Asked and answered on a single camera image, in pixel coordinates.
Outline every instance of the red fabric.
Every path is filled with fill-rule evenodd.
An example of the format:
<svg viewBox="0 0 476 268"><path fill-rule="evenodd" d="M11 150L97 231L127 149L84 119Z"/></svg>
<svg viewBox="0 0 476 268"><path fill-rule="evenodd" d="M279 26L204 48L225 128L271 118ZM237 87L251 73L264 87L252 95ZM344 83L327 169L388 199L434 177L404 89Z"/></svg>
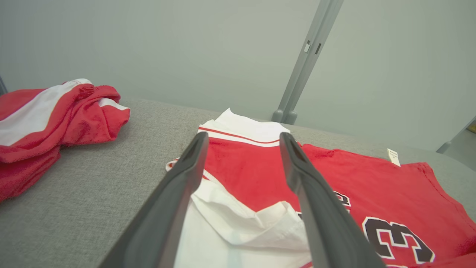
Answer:
<svg viewBox="0 0 476 268"><path fill-rule="evenodd" d="M45 89L14 91L0 97L0 120L20 109ZM54 106L43 131L30 133L11 146L0 145L0 202L18 196L60 158L60 145L113 141L129 120L130 109L98 101L118 102L120 95L111 86L80 84L63 94Z"/></svg>
<svg viewBox="0 0 476 268"><path fill-rule="evenodd" d="M286 184L278 146L209 140L205 170L237 200L254 211L284 200L300 211L298 198ZM398 167L342 150L309 144L302 149L362 231L368 232L371 244L380 246L381 253L389 244L389 256L381 255L389 267L476 267L471 254L476 224L444 192L428 164ZM393 245L391 230L378 230L385 225L394 228Z"/></svg>
<svg viewBox="0 0 476 268"><path fill-rule="evenodd" d="M467 255L474 252L476 224L463 206L444 192L428 164L398 167L385 159L338 149L309 144L302 149L332 189L348 197L350 206L346 208L387 265L418 267L428 261L436 263L423 267L476 265L474 254ZM389 232L375 229L386 230L386 224L404 226L413 233L403 236L406 246L398 243L401 235L397 229L393 229L392 237ZM434 255L431 259L430 251L412 248L425 246Z"/></svg>

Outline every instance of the gray metal bracket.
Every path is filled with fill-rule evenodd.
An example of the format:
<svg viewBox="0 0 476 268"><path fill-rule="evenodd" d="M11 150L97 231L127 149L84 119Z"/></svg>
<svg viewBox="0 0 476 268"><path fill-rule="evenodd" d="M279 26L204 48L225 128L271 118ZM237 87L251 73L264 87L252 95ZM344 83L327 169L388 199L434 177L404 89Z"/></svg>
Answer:
<svg viewBox="0 0 476 268"><path fill-rule="evenodd" d="M458 132L458 134L456 134L456 136L453 137L453 139L451 139L451 141L445 142L436 152L439 153L439 154L444 154L444 153L446 152L446 150L448 150L448 148L450 148L450 146L451 146L451 144L452 144L451 142L452 142L456 137L460 136L461 133L462 133L465 129L467 129L467 128L468 128L472 123L474 123L474 122L476 122L476 116L473 118L473 120L469 121L469 123L467 123L466 126L465 126L462 130L460 130L460 131Z"/></svg>
<svg viewBox="0 0 476 268"><path fill-rule="evenodd" d="M344 0L321 0L272 121L294 124L294 111Z"/></svg>

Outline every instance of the gray wall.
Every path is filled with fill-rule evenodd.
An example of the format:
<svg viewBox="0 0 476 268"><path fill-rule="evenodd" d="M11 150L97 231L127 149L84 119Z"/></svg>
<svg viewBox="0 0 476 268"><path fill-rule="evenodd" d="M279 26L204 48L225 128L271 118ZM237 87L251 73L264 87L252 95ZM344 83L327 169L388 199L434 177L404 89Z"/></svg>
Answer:
<svg viewBox="0 0 476 268"><path fill-rule="evenodd" d="M9 91L75 78L270 119L318 0L2 0Z"/></svg>
<svg viewBox="0 0 476 268"><path fill-rule="evenodd" d="M345 0L296 125L436 151L476 115L476 1Z"/></svg>

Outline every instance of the white fabric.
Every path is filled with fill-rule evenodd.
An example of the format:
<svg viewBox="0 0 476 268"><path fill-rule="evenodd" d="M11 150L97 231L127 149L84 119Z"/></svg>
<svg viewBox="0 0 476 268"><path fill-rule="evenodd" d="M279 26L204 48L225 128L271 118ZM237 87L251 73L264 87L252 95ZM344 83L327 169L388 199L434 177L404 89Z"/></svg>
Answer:
<svg viewBox="0 0 476 268"><path fill-rule="evenodd" d="M126 109L129 109L128 107L125 107L125 106L122 106L120 105L119 103L113 101L112 99L109 99L109 98L102 98L99 100L98 102L99 104L99 107L103 107L103 106L106 106L106 105L110 105L110 106L113 106L115 107L116 109L119 109L121 111L123 110L126 110Z"/></svg>
<svg viewBox="0 0 476 268"><path fill-rule="evenodd" d="M0 145L11 146L26 135L45 130L58 100L79 84L91 84L76 79L50 87L26 103L9 117L0 121Z"/></svg>
<svg viewBox="0 0 476 268"><path fill-rule="evenodd" d="M230 109L200 127L225 133L207 131L210 137L257 146L278 146L279 134L289 132L279 123L257 122ZM176 162L167 163L166 170ZM207 170L203 176L185 216L176 268L299 268L311 261L304 222L288 202L254 212Z"/></svg>
<svg viewBox="0 0 476 268"><path fill-rule="evenodd" d="M251 118L234 114L230 108L224 111L216 120L209 120L205 124L200 125L200 127L220 130L257 142L276 141L279 140L281 132L290 133L280 123L258 122Z"/></svg>

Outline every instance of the red and white jersey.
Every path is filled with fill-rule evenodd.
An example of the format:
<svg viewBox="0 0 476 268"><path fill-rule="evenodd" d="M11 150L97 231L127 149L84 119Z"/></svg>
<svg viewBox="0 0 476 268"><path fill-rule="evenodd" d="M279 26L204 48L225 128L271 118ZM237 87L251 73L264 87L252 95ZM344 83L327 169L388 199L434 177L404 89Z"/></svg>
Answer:
<svg viewBox="0 0 476 268"><path fill-rule="evenodd" d="M20 195L60 158L60 145L113 141L129 120L111 86L76 79L0 96L0 202Z"/></svg>
<svg viewBox="0 0 476 268"><path fill-rule="evenodd" d="M202 131L209 134L208 155L176 267L201 260L207 267L310 267L298 198L279 150L279 134L289 130L228 109ZM389 267L473 266L476 225L427 164L398 167L342 150L302 149Z"/></svg>

